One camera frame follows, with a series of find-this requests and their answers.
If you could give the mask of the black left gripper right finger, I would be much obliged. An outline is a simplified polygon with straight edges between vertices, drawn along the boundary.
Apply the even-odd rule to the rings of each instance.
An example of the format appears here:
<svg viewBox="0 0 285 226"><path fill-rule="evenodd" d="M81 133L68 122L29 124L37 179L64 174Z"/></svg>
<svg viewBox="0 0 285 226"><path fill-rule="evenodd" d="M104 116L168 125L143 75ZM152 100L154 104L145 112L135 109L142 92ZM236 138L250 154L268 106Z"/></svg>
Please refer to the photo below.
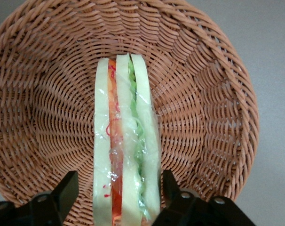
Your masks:
<svg viewBox="0 0 285 226"><path fill-rule="evenodd" d="M172 171L163 171L166 206L154 226L254 226L255 223L229 198L211 197L204 201L191 190L181 189Z"/></svg>

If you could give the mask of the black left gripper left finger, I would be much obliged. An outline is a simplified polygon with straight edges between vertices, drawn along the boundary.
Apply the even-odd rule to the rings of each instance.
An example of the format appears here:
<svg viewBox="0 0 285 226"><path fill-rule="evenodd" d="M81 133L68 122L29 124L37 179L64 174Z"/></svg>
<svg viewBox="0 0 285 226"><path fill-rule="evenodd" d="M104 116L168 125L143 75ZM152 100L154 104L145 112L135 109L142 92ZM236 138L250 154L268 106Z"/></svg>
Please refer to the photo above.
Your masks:
<svg viewBox="0 0 285 226"><path fill-rule="evenodd" d="M79 195L77 171L69 171L53 191L36 194L16 207L0 202L0 226L62 226Z"/></svg>

